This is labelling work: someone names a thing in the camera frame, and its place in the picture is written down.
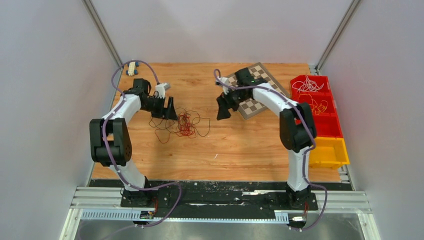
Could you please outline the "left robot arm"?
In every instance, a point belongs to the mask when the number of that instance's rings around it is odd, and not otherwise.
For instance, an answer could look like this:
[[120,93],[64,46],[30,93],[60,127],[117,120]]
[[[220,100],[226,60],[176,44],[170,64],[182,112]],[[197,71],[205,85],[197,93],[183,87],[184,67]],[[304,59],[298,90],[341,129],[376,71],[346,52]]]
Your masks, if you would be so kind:
[[176,121],[174,98],[166,97],[170,87],[167,82],[152,87],[148,80],[135,78],[132,87],[121,91],[118,103],[110,112],[89,123],[92,160],[110,168],[124,185],[123,196],[140,207],[152,203],[153,189],[132,160],[128,123],[140,110],[149,112],[152,118]]

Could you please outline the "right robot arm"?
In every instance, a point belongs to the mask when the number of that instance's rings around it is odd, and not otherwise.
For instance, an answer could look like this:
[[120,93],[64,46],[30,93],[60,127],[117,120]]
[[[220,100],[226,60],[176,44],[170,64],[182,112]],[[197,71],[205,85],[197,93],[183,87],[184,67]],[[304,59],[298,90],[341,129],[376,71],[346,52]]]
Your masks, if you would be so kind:
[[219,69],[213,71],[215,83],[222,87],[217,97],[218,121],[231,117],[240,103],[252,99],[271,110],[279,120],[279,138],[288,151],[289,175],[285,195],[286,204],[298,209],[311,195],[307,163],[310,151],[316,147],[316,126],[311,107],[298,103],[275,90],[264,78],[254,78],[248,68],[235,73],[236,85],[230,85]]

